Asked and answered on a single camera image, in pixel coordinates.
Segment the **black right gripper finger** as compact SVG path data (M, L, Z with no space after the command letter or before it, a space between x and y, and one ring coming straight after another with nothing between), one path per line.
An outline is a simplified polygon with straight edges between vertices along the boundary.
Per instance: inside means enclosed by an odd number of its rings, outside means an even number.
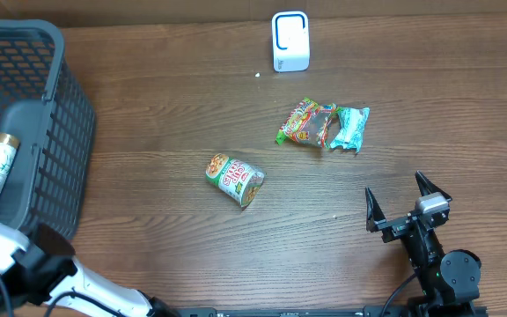
M441 194L447 202L452 201L452 197L447 194L443 189L439 188L433 182L431 182L424 173L421 171L415 172L415 179L420 190L421 196L431 195L435 193Z
M368 232L379 231L386 222L386 217L369 187L365 188L365 199L367 209L366 230Z

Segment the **teal snack packet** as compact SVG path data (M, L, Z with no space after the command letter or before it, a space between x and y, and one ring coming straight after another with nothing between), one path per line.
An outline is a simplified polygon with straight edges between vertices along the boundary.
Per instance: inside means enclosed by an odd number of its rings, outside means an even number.
M364 129L371 110L368 107L339 107L338 119L341 128L329 147L360 152L364 142Z

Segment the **colourful candy bag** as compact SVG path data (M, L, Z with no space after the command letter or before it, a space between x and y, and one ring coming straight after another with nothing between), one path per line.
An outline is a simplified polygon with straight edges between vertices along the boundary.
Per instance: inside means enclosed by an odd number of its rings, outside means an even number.
M291 111L277 132L276 142L286 139L297 144L327 148L327 137L332 120L337 115L335 104L320 105L309 98L301 100Z

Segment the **cup noodles container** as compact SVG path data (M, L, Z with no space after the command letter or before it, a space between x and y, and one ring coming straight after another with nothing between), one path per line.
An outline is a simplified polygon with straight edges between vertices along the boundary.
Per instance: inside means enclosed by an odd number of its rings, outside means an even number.
M208 182L234 199L241 208L245 208L260 190L265 173L257 166L218 153L207 165L205 177Z

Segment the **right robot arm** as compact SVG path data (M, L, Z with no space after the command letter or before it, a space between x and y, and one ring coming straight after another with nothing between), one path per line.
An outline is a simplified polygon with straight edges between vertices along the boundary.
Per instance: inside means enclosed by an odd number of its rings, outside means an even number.
M370 188L365 189L366 230L404 246L413 274L381 307L380 316L486 316L480 297L481 260L465 249L446 253L435 229L449 220L452 197L422 172L415 173L421 196L406 216L388 220Z

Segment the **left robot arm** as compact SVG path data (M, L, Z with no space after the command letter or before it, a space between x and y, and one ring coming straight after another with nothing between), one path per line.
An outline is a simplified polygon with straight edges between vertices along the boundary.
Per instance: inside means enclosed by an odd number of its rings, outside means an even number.
M30 303L88 316L177 316L160 299L122 287L86 268L73 246L47 225L25 235L0 223L0 313Z

